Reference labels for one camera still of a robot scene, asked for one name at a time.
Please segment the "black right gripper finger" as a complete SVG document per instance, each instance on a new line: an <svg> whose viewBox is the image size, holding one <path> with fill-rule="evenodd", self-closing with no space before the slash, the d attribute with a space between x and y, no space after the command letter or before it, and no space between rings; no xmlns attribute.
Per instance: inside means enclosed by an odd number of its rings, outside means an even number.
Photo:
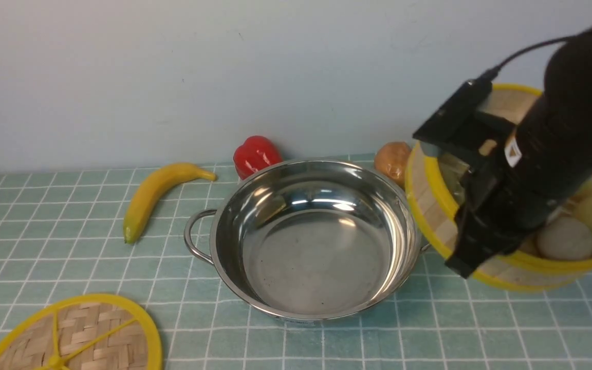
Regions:
<svg viewBox="0 0 592 370"><path fill-rule="evenodd" d="M446 267L467 279L501 251L504 237L474 211L458 211L454 220L458 231L454 250L446 258Z"/></svg>

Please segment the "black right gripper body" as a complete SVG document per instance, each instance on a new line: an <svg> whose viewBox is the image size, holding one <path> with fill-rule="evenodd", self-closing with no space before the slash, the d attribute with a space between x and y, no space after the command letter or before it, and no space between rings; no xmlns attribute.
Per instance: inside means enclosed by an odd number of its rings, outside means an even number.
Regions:
<svg viewBox="0 0 592 370"><path fill-rule="evenodd" d="M592 175L592 103L540 98L505 143L487 140L479 151L487 161L463 177L459 211L498 230L498 254L510 254Z"/></svg>

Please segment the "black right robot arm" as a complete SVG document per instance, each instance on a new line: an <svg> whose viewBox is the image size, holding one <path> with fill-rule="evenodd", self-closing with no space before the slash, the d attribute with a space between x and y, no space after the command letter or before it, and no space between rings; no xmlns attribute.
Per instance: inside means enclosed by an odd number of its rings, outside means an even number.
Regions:
<svg viewBox="0 0 592 370"><path fill-rule="evenodd" d="M486 164L470 166L446 266L469 278L511 254L592 177L592 28L550 57L544 91Z"/></svg>

